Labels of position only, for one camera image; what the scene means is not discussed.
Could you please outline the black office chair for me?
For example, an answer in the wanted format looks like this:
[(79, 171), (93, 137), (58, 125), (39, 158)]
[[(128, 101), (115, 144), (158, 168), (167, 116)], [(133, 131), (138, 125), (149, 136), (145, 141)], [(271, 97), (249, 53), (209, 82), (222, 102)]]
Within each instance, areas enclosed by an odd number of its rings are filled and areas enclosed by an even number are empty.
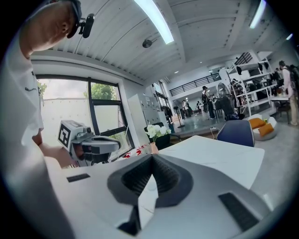
[[(159, 123), (156, 123), (153, 125), (159, 125), (161, 127), (164, 126), (164, 124), (162, 122), (159, 122)], [(147, 137), (149, 139), (149, 142), (152, 143), (153, 142), (152, 139), (150, 139), (149, 136), (147, 136)], [(182, 141), (181, 137), (179, 135), (170, 133), (168, 135), (157, 138), (155, 143), (156, 143), (158, 150), (162, 150), (162, 149), (165, 149), (167, 147), (174, 145), (175, 144), (175, 142), (173, 142), (174, 140), (177, 140), (178, 142)]]

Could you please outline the white locker cabinet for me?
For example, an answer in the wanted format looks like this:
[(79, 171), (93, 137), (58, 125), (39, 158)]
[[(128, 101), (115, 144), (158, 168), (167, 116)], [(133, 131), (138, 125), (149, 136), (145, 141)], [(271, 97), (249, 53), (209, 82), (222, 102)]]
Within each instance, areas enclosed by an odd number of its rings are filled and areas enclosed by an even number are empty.
[(128, 106), (140, 145), (148, 144), (149, 138), (144, 129), (161, 121), (156, 99), (139, 93), (128, 99)]

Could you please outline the large round fan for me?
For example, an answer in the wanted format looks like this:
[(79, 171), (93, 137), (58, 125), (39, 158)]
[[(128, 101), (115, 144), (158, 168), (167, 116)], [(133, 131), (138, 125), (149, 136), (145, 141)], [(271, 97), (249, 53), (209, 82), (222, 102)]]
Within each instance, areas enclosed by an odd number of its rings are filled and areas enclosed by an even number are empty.
[(227, 86), (224, 83), (219, 83), (217, 90), (220, 99), (228, 99), (229, 102), (232, 103), (230, 90), (227, 88)]

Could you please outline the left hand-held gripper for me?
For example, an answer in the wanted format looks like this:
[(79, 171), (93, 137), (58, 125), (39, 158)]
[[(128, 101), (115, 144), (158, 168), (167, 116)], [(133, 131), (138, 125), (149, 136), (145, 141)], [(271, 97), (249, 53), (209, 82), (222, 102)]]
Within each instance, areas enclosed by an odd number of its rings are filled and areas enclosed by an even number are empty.
[[(96, 136), (90, 127), (73, 120), (62, 120), (60, 123), (57, 140), (69, 151), (73, 160), (78, 164), (81, 161), (88, 165), (96, 163), (108, 163), (109, 152), (117, 151), (121, 148), (121, 143), (107, 136)], [(82, 145), (84, 158), (80, 160), (74, 151), (76, 144)]]

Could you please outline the white flower bouquet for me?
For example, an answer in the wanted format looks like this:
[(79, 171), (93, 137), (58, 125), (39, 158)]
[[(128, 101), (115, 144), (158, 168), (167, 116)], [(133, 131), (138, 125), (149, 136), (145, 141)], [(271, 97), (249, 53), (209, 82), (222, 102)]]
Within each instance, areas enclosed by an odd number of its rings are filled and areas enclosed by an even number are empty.
[(146, 134), (152, 139), (153, 142), (156, 142), (156, 139), (171, 133), (171, 130), (165, 126), (159, 125), (148, 125), (146, 128)]

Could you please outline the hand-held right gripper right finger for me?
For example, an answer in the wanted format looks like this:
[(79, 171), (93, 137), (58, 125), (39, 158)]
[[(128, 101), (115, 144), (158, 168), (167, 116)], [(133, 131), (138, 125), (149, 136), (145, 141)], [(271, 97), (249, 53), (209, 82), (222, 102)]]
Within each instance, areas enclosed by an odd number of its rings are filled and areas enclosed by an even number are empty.
[(231, 239), (271, 212), (256, 193), (216, 169), (165, 155), (153, 157), (187, 170), (193, 186), (178, 205), (155, 209), (142, 239)]

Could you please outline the white desk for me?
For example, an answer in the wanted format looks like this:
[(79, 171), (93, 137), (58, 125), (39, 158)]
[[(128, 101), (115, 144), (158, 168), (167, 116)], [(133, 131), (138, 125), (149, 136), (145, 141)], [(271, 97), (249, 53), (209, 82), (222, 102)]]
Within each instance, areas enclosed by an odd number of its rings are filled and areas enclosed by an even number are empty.
[(282, 113), (286, 113), (287, 118), (289, 118), (289, 112), (291, 110), (290, 102), (287, 97), (272, 97), (271, 102), (273, 103), (276, 112), (282, 116)]

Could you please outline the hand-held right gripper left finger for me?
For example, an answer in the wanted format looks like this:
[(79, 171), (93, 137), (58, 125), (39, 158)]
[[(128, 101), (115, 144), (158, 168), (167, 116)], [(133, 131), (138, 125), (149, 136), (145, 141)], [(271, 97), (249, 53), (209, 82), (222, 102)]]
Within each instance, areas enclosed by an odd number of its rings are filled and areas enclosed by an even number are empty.
[(109, 225), (153, 239), (153, 155), (74, 169), (62, 169), (75, 197)]

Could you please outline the white marble table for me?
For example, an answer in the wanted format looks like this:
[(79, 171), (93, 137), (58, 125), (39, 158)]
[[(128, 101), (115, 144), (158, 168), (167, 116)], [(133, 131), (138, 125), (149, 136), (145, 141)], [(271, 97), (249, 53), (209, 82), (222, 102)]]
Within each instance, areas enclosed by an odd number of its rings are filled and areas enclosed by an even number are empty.
[(216, 169), (250, 190), (264, 150), (193, 136), (161, 150), (160, 154)]

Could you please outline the white storage shelf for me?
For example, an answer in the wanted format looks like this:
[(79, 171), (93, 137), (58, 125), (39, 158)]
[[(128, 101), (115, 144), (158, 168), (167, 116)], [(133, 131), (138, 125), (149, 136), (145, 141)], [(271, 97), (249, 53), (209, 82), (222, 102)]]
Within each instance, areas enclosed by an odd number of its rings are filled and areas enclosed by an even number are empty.
[(272, 107), (273, 70), (267, 58), (262, 61), (233, 64), (226, 70), (236, 105), (251, 116)]

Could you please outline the long ceiling light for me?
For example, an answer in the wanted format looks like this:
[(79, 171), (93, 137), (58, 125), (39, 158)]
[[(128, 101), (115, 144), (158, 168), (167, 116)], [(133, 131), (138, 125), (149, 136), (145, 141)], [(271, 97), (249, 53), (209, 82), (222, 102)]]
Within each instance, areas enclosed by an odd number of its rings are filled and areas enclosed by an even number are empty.
[(253, 17), (252, 21), (250, 22), (250, 25), (249, 25), (250, 29), (254, 29), (257, 26), (257, 24), (259, 23), (259, 21), (262, 18), (262, 15), (265, 11), (266, 5), (267, 5), (266, 0), (260, 0), (260, 3), (258, 5), (258, 8), (257, 8), (255, 14), (254, 14), (254, 17)]
[(165, 44), (174, 42), (171, 30), (153, 0), (133, 0), (152, 21)]

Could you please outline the white round lounge seat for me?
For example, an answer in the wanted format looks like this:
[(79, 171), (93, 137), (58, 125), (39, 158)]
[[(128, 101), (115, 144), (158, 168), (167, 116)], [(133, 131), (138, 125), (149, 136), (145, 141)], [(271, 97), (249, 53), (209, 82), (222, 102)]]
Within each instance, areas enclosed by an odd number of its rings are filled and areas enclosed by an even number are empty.
[(254, 138), (255, 138), (256, 141), (266, 141), (266, 140), (270, 140), (270, 139), (274, 138), (274, 137), (277, 135), (277, 132), (278, 132), (278, 124), (277, 124), (277, 122), (276, 122), (276, 120), (275, 120), (274, 117), (271, 117), (271, 116), (266, 115), (266, 114), (263, 114), (263, 115), (261, 115), (261, 114), (254, 114), (254, 115), (250, 116), (250, 117), (248, 118), (248, 120), (249, 120), (249, 119), (252, 119), (252, 118), (261, 118), (261, 119), (263, 119), (266, 123), (270, 123), (270, 124), (273, 126), (273, 128), (274, 128), (274, 131), (273, 131), (272, 133), (270, 133), (270, 134), (268, 134), (268, 135), (266, 135), (266, 136), (264, 136), (264, 137), (261, 137), (261, 136), (260, 136), (259, 131), (258, 131), (258, 128), (256, 128), (256, 129), (252, 129), (252, 132), (253, 132), (253, 135), (254, 135)]

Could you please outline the orange cushion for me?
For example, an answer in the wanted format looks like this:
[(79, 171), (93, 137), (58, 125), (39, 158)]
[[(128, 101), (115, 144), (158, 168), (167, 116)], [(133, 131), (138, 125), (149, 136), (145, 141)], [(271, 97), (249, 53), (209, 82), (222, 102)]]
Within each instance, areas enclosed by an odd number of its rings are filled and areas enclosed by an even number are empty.
[(248, 121), (249, 121), (252, 129), (260, 128), (260, 127), (263, 127), (264, 125), (266, 125), (266, 122), (261, 118), (252, 118), (252, 119), (249, 119)]
[(258, 128), (259, 134), (261, 137), (264, 137), (274, 131), (273, 126), (270, 123), (263, 125), (262, 127)]

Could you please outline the person's white shirt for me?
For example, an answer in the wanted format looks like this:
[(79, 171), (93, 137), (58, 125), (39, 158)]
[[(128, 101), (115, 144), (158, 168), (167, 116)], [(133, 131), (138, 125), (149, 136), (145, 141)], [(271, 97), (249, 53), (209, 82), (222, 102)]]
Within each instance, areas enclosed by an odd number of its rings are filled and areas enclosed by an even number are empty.
[(18, 162), (25, 167), (43, 161), (33, 137), (43, 130), (41, 99), (33, 66), (21, 52), (19, 42), (13, 43), (0, 67), (0, 139), (25, 149), (28, 157)]

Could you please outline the blue chair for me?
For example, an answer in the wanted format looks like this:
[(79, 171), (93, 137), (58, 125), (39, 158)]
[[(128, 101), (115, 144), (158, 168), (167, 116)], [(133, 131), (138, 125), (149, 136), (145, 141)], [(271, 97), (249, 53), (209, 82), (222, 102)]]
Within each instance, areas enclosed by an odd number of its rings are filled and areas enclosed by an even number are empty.
[(218, 132), (217, 140), (247, 147), (255, 146), (253, 131), (247, 120), (227, 121)]

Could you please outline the black standing fan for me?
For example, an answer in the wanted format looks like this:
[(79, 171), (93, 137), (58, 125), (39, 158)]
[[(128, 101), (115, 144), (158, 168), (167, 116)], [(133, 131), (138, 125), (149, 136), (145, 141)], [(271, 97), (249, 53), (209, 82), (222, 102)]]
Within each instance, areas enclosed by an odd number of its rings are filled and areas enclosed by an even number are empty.
[(179, 121), (179, 126), (178, 128), (183, 128), (185, 127), (185, 125), (182, 123), (182, 117), (181, 114), (179, 112), (179, 107), (178, 106), (174, 106), (173, 109), (175, 110), (177, 117), (178, 117), (178, 121)]

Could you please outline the round grey ceiling fixture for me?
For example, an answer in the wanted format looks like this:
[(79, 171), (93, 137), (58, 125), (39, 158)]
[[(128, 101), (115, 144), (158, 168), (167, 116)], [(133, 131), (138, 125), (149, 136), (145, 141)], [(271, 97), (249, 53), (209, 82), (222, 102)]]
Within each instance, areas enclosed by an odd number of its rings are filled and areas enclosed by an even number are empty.
[(145, 49), (148, 49), (152, 46), (152, 44), (157, 40), (156, 39), (153, 39), (153, 40), (150, 40), (150, 39), (145, 39), (142, 43), (142, 47), (145, 48)]

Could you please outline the black window frame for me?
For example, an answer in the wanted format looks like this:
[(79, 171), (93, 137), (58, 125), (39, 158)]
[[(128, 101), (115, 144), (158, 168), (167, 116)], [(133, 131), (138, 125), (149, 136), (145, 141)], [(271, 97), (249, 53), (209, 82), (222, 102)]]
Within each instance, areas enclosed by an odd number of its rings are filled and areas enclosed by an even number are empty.
[(134, 149), (128, 121), (117, 84), (78, 77), (37, 77), (42, 97), (42, 139), (58, 146), (58, 129), (62, 120), (73, 120), (90, 127), (96, 135), (114, 138), (121, 148), (109, 161), (123, 159)]

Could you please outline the person's left hand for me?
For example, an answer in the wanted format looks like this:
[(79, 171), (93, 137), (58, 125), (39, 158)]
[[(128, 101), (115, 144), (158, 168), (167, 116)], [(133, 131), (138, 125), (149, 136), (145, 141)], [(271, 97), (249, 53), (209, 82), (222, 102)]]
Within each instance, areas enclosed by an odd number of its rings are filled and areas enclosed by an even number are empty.
[(75, 154), (76, 156), (82, 160), (84, 158), (84, 151), (83, 151), (83, 148), (82, 148), (82, 145), (80, 144), (76, 144), (74, 146), (74, 151), (75, 151)]

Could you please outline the black railing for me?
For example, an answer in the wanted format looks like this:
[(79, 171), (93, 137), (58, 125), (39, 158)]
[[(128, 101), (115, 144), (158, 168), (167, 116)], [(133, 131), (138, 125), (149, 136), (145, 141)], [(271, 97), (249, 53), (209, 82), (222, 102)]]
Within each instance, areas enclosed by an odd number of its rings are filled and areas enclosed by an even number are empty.
[(220, 77), (219, 73), (212, 74), (212, 75), (209, 75), (209, 76), (206, 76), (206, 77), (202, 77), (202, 78), (193, 80), (193, 81), (191, 81), (189, 83), (186, 83), (186, 84), (183, 84), (181, 86), (175, 87), (175, 88), (170, 90), (170, 94), (171, 94), (171, 96), (175, 96), (175, 95), (178, 95), (180, 93), (189, 91), (189, 90), (194, 89), (194, 88), (202, 87), (204, 85), (207, 85), (209, 83), (213, 83), (213, 82), (216, 82), (216, 81), (219, 81), (219, 80), (221, 80), (221, 77)]

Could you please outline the person's left forearm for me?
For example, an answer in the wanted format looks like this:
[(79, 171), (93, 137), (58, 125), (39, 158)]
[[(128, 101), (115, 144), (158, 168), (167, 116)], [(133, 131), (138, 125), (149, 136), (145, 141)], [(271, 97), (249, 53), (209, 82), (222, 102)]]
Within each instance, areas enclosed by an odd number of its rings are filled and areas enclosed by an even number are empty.
[(55, 158), (61, 168), (65, 168), (72, 164), (75, 164), (69, 152), (64, 147), (51, 147), (43, 143), (41, 134), (33, 136), (32, 140), (40, 148), (44, 156)]

